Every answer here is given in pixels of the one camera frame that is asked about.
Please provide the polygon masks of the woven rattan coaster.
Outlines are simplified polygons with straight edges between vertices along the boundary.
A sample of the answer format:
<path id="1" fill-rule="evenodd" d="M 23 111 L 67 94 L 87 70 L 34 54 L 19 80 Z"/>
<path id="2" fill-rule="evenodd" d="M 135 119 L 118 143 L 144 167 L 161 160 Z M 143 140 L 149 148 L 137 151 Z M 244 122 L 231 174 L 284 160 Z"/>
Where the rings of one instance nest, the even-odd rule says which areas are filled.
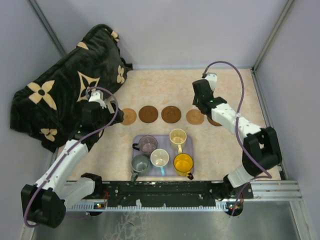
<path id="1" fill-rule="evenodd" d="M 191 125 L 201 125 L 204 119 L 204 115 L 198 109 L 191 109 L 186 113 L 186 120 Z"/>
<path id="2" fill-rule="evenodd" d="M 125 126 L 133 124 L 137 119 L 137 113 L 131 108 L 124 108 L 123 110 L 123 122 Z"/>

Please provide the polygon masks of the dark wooden coaster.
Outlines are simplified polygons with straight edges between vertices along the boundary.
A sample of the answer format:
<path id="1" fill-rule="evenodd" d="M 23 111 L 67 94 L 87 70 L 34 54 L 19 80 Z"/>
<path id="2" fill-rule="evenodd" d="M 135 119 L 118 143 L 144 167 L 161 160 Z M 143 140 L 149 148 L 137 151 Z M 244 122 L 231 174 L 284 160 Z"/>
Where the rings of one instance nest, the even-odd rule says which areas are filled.
<path id="1" fill-rule="evenodd" d="M 221 127 L 222 125 L 214 120 L 212 120 L 211 118 L 207 117 L 207 120 L 208 122 L 213 125 L 213 126 L 216 126 L 216 127 Z"/>
<path id="2" fill-rule="evenodd" d="M 138 112 L 139 119 L 147 124 L 155 122 L 158 115 L 158 110 L 152 105 L 143 106 Z"/>
<path id="3" fill-rule="evenodd" d="M 181 119 L 181 110 L 173 105 L 166 106 L 161 111 L 161 117 L 162 119 L 168 123 L 168 124 L 174 124 L 177 123 Z"/>

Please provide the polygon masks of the dark wooden coaster top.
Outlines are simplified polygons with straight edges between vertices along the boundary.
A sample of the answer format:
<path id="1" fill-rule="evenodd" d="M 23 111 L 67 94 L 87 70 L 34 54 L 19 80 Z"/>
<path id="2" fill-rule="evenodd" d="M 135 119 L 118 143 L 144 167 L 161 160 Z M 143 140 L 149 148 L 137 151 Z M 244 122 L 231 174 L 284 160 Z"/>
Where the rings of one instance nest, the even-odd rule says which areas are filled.
<path id="1" fill-rule="evenodd" d="M 161 117 L 162 119 L 168 123 L 168 124 L 174 124 L 177 123 L 181 119 L 181 110 L 173 105 L 166 106 L 161 111 Z"/>

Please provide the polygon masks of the cream yellow mug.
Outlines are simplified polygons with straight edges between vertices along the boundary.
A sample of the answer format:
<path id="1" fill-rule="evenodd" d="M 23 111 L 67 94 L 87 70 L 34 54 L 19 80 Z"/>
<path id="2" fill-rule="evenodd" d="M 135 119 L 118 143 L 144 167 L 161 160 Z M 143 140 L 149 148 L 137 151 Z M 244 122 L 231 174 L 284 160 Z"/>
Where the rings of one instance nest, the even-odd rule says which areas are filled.
<path id="1" fill-rule="evenodd" d="M 174 151 L 178 152 L 178 154 L 182 154 L 187 137 L 188 136 L 184 130 L 180 128 L 173 129 L 169 134 L 170 147 Z"/>

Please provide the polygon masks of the yellow glass mug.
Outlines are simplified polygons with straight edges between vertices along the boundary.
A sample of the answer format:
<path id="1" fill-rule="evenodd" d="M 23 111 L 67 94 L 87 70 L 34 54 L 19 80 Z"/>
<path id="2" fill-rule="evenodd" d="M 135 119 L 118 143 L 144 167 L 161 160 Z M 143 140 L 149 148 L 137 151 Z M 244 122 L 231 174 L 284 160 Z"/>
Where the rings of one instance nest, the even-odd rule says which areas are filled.
<path id="1" fill-rule="evenodd" d="M 193 180 L 192 169 L 194 167 L 194 161 L 192 157 L 186 153 L 178 154 L 173 160 L 173 166 L 175 172 L 182 177 L 187 177 L 189 180 Z"/>

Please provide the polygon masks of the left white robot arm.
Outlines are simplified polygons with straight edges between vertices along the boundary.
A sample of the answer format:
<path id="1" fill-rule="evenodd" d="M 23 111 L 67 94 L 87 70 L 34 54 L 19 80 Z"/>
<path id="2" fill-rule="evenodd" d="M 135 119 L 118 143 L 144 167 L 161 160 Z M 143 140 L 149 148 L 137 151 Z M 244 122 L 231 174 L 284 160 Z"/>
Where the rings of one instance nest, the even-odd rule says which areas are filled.
<path id="1" fill-rule="evenodd" d="M 84 173 L 80 179 L 67 185 L 73 170 L 103 135 L 105 128 L 124 120 L 124 113 L 116 99 L 110 113 L 101 99 L 90 99 L 83 109 L 79 123 L 70 134 L 65 147 L 51 167 L 33 184 L 26 184 L 21 192 L 23 221 L 26 227 L 45 225 L 58 227 L 67 209 L 83 198 L 101 197 L 104 186 L 101 176 Z"/>

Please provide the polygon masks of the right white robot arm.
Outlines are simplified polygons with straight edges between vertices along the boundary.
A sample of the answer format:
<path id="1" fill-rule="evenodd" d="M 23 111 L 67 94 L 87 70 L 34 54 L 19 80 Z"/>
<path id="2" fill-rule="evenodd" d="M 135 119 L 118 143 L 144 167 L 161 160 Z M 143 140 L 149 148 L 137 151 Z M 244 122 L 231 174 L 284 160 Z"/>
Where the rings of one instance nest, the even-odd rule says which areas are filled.
<path id="1" fill-rule="evenodd" d="M 235 198 L 241 186 L 252 180 L 268 178 L 269 169 L 282 162 L 282 154 L 277 132 L 272 127 L 256 125 L 236 112 L 222 97 L 214 97 L 207 79 L 192 83 L 194 90 L 193 105 L 212 121 L 226 128 L 236 137 L 242 148 L 241 164 L 223 178 L 223 192 Z"/>

